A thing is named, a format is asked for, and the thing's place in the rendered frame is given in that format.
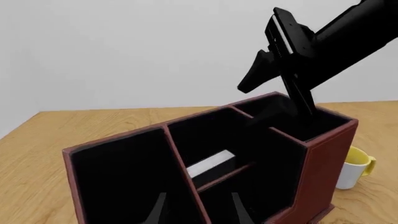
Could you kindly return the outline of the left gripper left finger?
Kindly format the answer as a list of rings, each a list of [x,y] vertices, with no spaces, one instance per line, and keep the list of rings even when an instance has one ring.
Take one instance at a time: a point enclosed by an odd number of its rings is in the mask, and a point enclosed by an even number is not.
[[[159,197],[144,224],[160,224],[161,214],[165,205],[166,197],[167,194],[165,192],[161,192],[159,194]]]

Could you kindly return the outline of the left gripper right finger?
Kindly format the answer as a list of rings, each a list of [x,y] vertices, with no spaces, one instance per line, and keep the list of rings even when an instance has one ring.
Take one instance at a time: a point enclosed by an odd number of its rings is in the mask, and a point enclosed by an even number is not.
[[[253,224],[253,221],[245,209],[239,194],[237,192],[232,192],[231,195],[238,215],[239,224]]]

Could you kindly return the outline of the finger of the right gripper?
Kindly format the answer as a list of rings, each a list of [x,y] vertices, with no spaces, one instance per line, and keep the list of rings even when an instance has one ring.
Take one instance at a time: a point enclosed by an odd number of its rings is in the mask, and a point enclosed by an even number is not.
[[[279,72],[273,53],[260,50],[246,76],[239,83],[238,90],[249,93],[277,76]]]
[[[274,95],[267,98],[267,103],[263,110],[248,121],[248,127],[271,127],[300,122],[300,116],[294,101],[286,96]]]

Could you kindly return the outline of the book with white pages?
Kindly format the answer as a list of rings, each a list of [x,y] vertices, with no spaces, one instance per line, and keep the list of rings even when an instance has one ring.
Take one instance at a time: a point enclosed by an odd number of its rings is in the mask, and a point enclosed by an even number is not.
[[[220,151],[204,160],[201,160],[200,162],[197,162],[196,164],[193,164],[192,166],[187,167],[187,172],[190,178],[193,179],[233,158],[235,158],[235,155],[232,152],[228,150]]]

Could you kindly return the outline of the red-brown desk caddy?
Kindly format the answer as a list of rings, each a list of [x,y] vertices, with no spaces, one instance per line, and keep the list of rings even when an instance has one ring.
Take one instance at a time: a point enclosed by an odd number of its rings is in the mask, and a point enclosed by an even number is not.
[[[316,224],[353,141],[356,119],[318,108],[311,123],[248,127],[273,92],[63,150],[78,224],[144,224],[167,194],[160,224]],[[235,158],[190,178],[220,151]]]

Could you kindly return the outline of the white mug with yellow inside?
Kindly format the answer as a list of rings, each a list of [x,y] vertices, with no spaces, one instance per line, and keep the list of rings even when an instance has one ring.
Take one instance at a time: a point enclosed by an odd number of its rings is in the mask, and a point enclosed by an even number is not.
[[[355,186],[357,181],[370,175],[376,165],[376,158],[366,152],[351,146],[343,164],[336,188],[348,190]]]

